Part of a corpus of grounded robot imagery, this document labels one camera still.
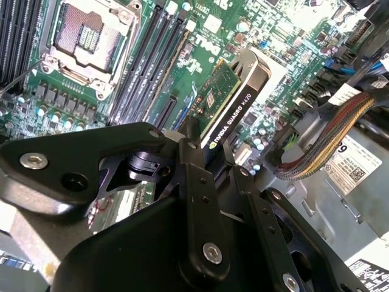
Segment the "mounting hole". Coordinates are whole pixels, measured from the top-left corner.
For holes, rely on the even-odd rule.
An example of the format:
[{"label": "mounting hole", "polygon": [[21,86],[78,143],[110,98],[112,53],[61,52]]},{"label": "mounting hole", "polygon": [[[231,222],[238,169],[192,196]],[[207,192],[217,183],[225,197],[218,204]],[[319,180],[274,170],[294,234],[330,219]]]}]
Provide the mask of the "mounting hole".
[{"label": "mounting hole", "polygon": [[82,192],[88,188],[88,179],[79,173],[67,173],[62,176],[62,186],[71,192]]},{"label": "mounting hole", "polygon": [[269,231],[271,234],[275,234],[275,229],[273,226],[269,226]]},{"label": "mounting hole", "polygon": [[165,166],[158,171],[159,176],[167,176],[170,173],[170,168]]},{"label": "mounting hole", "polygon": [[209,204],[209,199],[207,196],[203,196],[202,197],[202,201],[205,203],[205,204]]},{"label": "mounting hole", "polygon": [[344,292],[353,292],[350,288],[348,288],[345,284],[340,284],[341,289]]}]

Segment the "black ram slot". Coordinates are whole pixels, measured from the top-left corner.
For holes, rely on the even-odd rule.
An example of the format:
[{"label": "black ram slot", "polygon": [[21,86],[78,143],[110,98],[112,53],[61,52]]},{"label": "black ram slot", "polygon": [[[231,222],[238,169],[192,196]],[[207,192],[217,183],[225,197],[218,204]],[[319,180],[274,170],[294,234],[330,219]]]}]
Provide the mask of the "black ram slot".
[{"label": "black ram slot", "polygon": [[164,109],[159,114],[158,119],[156,120],[156,122],[154,124],[158,129],[161,130],[164,127],[164,125],[165,125],[167,119],[169,118],[173,108],[176,106],[176,103],[177,103],[177,98],[175,98],[174,96],[169,96],[169,100],[165,104]]},{"label": "black ram slot", "polygon": [[[1,1],[0,75],[6,86],[28,69],[42,0]],[[23,91],[21,80],[10,91]]]},{"label": "black ram slot", "polygon": [[144,81],[144,78],[146,77],[146,73],[148,72],[150,65],[154,61],[154,59],[157,57],[157,55],[160,53],[159,49],[161,46],[161,42],[164,40],[164,36],[167,34],[167,31],[169,29],[169,20],[167,18],[167,12],[164,12],[162,15],[162,24],[161,24],[161,29],[160,32],[157,35],[157,40],[154,42],[153,47],[151,48],[150,53],[147,54],[147,56],[143,56],[146,60],[144,64],[142,65],[142,71],[140,74],[138,74],[132,81],[134,84],[132,86],[131,91],[128,93],[128,103],[126,104],[126,107],[123,111],[122,116],[119,119],[119,125],[126,123],[126,119],[132,115],[131,109],[137,108],[137,102],[140,99],[140,97],[134,99],[134,96],[138,93],[139,86],[142,84]]},{"label": "black ram slot", "polygon": [[160,74],[163,69],[166,68],[169,63],[172,55],[174,54],[177,45],[179,44],[179,40],[183,34],[183,25],[184,19],[177,19],[174,25],[174,30],[171,32],[169,39],[165,42],[164,47],[160,50],[163,52],[162,55],[159,55],[157,64],[153,67],[153,71],[150,74],[150,78],[146,83],[145,89],[142,91],[141,95],[136,99],[137,105],[134,107],[135,113],[128,116],[127,122],[138,122],[141,120],[145,108],[147,108],[147,104],[150,102],[150,98],[152,98],[152,93],[156,89],[156,83],[161,80],[157,79],[158,74]]},{"label": "black ram slot", "polygon": [[127,92],[131,85],[131,80],[134,78],[134,74],[136,73],[137,68],[139,67],[140,62],[142,61],[143,53],[145,49],[147,48],[147,45],[150,42],[151,37],[153,36],[154,29],[157,26],[158,21],[160,20],[160,15],[162,11],[164,10],[164,7],[161,5],[156,5],[154,8],[153,15],[151,17],[150,23],[148,25],[146,35],[144,36],[137,53],[134,57],[133,64],[131,65],[131,69],[127,73],[127,76],[125,77],[125,80],[123,82],[123,85],[120,87],[119,92],[117,94],[117,98],[114,102],[114,107],[111,111],[108,125],[115,125],[117,122],[115,121],[118,113],[120,110],[123,109],[124,106],[129,102]]}]

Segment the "screw hole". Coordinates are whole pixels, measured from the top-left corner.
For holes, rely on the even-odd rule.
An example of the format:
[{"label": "screw hole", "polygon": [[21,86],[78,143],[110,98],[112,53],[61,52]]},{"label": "screw hole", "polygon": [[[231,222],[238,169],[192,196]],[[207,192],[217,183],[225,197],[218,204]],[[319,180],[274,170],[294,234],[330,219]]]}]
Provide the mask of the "screw hole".
[{"label": "screw hole", "polygon": [[67,173],[61,179],[62,186],[71,192],[82,192],[88,188],[88,179],[79,173]]},{"label": "screw hole", "polygon": [[271,234],[275,234],[275,229],[273,226],[269,226],[269,231]]},{"label": "screw hole", "polygon": [[170,168],[165,166],[158,171],[159,176],[167,176],[170,173]]}]

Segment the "white label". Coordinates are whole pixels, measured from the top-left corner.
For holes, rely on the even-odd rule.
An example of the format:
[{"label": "white label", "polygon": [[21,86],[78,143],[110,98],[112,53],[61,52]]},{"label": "white label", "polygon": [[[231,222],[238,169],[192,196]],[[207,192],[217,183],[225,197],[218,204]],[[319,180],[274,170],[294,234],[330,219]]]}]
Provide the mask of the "white label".
[{"label": "white label", "polygon": [[359,90],[351,87],[348,84],[343,84],[342,87],[328,100],[333,105],[343,105],[347,100],[360,93]]},{"label": "white label", "polygon": [[342,193],[347,195],[381,164],[380,159],[346,136],[325,165],[325,170]]},{"label": "white label", "polygon": [[389,71],[389,54],[385,54],[385,56],[382,57],[381,63],[385,67],[387,71]]},{"label": "white label", "polygon": [[385,76],[378,76],[378,80],[373,82],[371,85],[375,88],[384,88],[388,84],[389,80]]}]

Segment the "pcie slot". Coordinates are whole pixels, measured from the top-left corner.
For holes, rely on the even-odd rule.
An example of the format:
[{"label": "pcie slot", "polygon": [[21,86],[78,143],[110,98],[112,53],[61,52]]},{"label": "pcie slot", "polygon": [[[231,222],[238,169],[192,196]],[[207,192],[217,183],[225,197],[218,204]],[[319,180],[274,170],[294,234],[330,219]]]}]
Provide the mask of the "pcie slot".
[{"label": "pcie slot", "polygon": [[140,99],[141,96],[138,96],[138,98],[134,99],[134,96],[139,93],[139,91],[144,92],[144,89],[140,88],[139,85],[142,84],[144,81],[144,78],[147,74],[149,74],[150,66],[153,63],[153,61],[157,58],[158,54],[160,54],[160,46],[164,40],[164,36],[167,34],[169,29],[169,19],[168,19],[168,13],[164,12],[162,17],[162,27],[160,29],[160,32],[157,34],[157,40],[154,42],[151,52],[146,53],[147,55],[144,56],[145,62],[142,65],[142,71],[140,74],[138,74],[135,79],[132,81],[134,84],[132,86],[132,90],[129,93],[128,96],[128,103],[126,105],[126,108],[123,111],[122,116],[120,117],[119,124],[126,123],[127,119],[132,119],[130,115],[135,115],[135,113],[132,113],[133,110],[136,110],[137,106],[140,102],[142,102]]},{"label": "pcie slot", "polygon": [[117,119],[119,118],[120,112],[123,111],[124,107],[129,102],[128,90],[129,90],[129,87],[131,86],[131,81],[134,78],[134,75],[135,75],[136,70],[138,69],[138,67],[140,65],[140,62],[142,61],[143,53],[146,50],[146,48],[151,40],[151,37],[153,36],[155,27],[157,26],[157,23],[160,20],[160,16],[161,16],[161,13],[163,12],[163,10],[164,10],[163,6],[161,6],[159,4],[157,4],[154,8],[154,12],[153,12],[153,15],[151,17],[150,23],[148,25],[146,34],[145,34],[139,48],[137,49],[137,53],[134,57],[133,63],[131,65],[131,69],[127,73],[125,80],[123,82],[123,85],[120,87],[120,89],[118,91],[117,98],[114,101],[114,107],[111,111],[111,115],[110,115],[109,120],[108,120],[109,125],[117,124],[117,122],[118,122]]},{"label": "pcie slot", "polygon": [[159,114],[159,117],[156,120],[156,123],[154,124],[158,129],[161,130],[162,127],[165,125],[176,103],[177,103],[177,98],[175,98],[174,96],[169,96],[169,99],[165,104],[164,109]]},{"label": "pcie slot", "polygon": [[184,32],[183,24],[184,19],[178,18],[176,20],[176,23],[174,24],[174,30],[170,33],[169,39],[165,42],[164,47],[161,48],[163,53],[159,56],[157,65],[153,67],[151,78],[147,81],[146,87],[142,94],[136,99],[137,104],[134,107],[135,113],[129,116],[131,118],[130,122],[137,122],[142,119],[142,116],[146,111],[151,98],[153,97],[153,93],[157,89],[158,82],[162,80],[162,78],[158,78],[158,76],[160,76],[166,69],[172,58],[172,55],[177,49],[177,45],[180,43],[182,34]]}]

